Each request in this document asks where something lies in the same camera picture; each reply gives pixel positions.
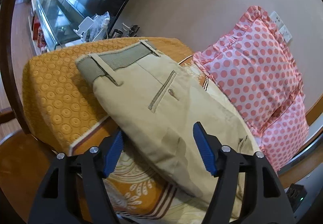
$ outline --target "beige wall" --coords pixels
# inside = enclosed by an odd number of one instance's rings
[[[323,3],[321,0],[130,0],[124,21],[139,35],[179,38],[194,51],[228,33],[250,5],[276,10],[293,35],[290,49],[303,73],[308,110],[323,93]]]

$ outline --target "pink polka dot pillow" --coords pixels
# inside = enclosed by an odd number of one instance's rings
[[[193,60],[235,105],[278,170],[303,144],[308,125],[301,74],[268,13],[248,8],[229,34]]]

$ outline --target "wall switch plate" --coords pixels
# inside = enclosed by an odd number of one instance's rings
[[[279,32],[282,34],[286,43],[288,43],[293,38],[289,30],[287,29],[286,25],[283,25],[279,30]]]
[[[277,12],[273,11],[269,17],[277,25],[278,30],[280,30],[282,28],[282,26],[284,25],[284,23],[283,23],[282,19],[280,18],[280,16],[277,14]]]

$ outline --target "glass display case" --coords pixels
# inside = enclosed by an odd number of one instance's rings
[[[80,39],[74,29],[84,17],[66,0],[36,0],[35,12],[50,51]]]

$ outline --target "wooden floor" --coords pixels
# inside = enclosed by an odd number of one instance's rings
[[[12,62],[16,84],[20,98],[22,99],[22,71],[25,63],[31,59],[35,53],[31,44],[30,31],[28,24],[28,15],[30,5],[20,3],[15,5],[14,14],[12,17],[11,29],[11,50]],[[0,81],[0,109],[9,107],[7,96],[4,92],[2,80]],[[8,134],[20,129],[17,120],[12,120],[9,123],[0,125],[0,141]]]

